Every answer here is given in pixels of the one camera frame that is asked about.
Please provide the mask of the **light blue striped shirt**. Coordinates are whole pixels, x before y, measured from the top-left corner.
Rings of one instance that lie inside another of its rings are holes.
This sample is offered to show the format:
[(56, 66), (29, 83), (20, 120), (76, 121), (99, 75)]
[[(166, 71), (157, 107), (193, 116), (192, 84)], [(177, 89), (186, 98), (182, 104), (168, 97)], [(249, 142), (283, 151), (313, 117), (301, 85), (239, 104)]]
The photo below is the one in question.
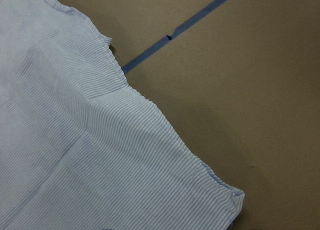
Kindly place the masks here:
[(0, 0), (1, 229), (227, 229), (245, 194), (58, 0)]

